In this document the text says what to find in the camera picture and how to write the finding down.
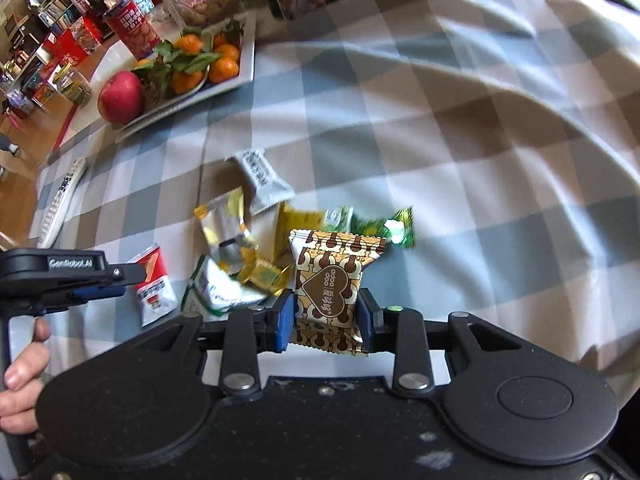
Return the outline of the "person left hand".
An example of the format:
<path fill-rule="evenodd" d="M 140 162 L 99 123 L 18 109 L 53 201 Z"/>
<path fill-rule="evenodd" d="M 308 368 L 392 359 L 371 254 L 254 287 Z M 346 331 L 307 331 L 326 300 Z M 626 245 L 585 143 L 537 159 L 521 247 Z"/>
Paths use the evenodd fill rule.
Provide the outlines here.
<path fill-rule="evenodd" d="M 41 374 L 50 363 L 47 341 L 51 336 L 45 318 L 37 318 L 32 342 L 12 362 L 3 376 L 6 391 L 0 396 L 1 430 L 7 434 L 32 434 L 38 430 L 35 406 L 43 389 Z"/>

